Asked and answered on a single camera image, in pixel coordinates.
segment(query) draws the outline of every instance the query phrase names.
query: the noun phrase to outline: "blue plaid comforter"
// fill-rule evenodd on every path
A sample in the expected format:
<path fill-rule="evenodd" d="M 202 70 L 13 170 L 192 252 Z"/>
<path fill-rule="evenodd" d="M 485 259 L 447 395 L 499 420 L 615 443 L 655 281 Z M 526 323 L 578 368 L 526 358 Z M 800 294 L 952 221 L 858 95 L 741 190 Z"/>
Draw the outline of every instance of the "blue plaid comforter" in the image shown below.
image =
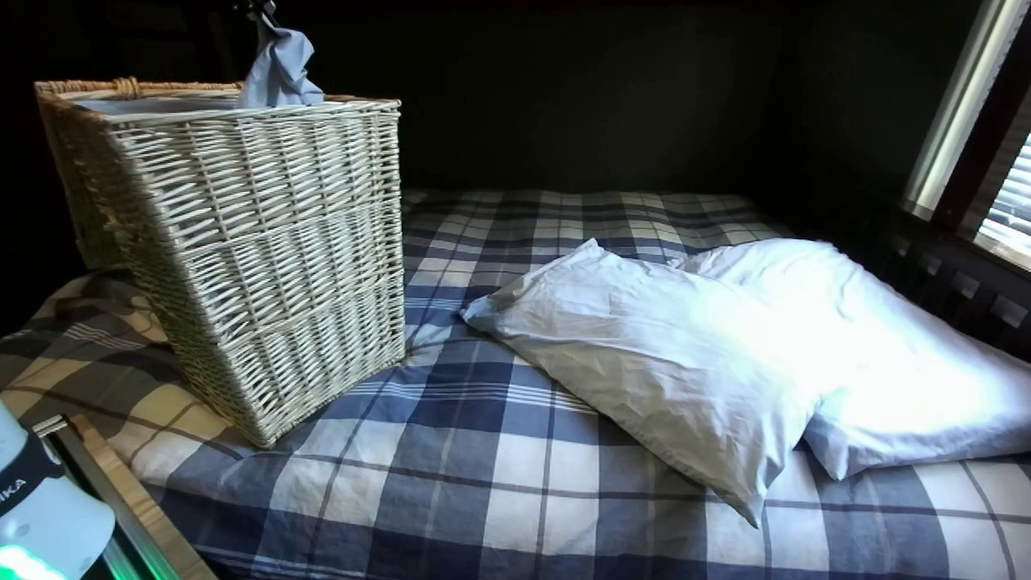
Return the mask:
<path fill-rule="evenodd" d="M 1027 459 L 832 484 L 800 448 L 750 529 L 453 319 L 584 240 L 671 260 L 779 231 L 722 193 L 415 193 L 410 358 L 272 448 L 184 390 L 113 274 L 0 341 L 4 403 L 26 423 L 88 413 L 222 578 L 1027 578 Z"/>

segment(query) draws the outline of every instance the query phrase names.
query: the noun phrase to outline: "wicker laundry basket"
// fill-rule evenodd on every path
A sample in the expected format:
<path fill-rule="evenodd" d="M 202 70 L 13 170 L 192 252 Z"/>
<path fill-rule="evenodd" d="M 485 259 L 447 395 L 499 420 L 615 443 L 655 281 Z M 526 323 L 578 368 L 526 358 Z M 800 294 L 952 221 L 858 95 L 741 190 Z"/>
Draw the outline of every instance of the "wicker laundry basket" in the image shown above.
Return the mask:
<path fill-rule="evenodd" d="M 236 83 L 39 81 L 89 265 L 127 265 L 188 390 L 268 448 L 395 364 L 395 100 L 237 109 Z"/>

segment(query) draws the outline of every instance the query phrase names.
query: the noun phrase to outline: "white pillow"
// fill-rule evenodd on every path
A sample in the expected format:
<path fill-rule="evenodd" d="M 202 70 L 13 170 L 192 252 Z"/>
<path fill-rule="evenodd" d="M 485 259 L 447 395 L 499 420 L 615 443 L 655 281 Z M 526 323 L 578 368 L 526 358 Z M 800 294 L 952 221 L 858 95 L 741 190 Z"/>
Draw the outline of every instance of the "white pillow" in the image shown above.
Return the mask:
<path fill-rule="evenodd" d="M 461 317 L 750 525 L 832 385 L 783 341 L 788 323 L 736 288 L 593 240 Z"/>
<path fill-rule="evenodd" d="M 898 295 L 835 246 L 772 240 L 716 249 L 692 272 L 743 288 L 821 333 L 848 361 L 804 443 L 845 479 L 867 468 L 1031 452 L 1031 368 Z"/>

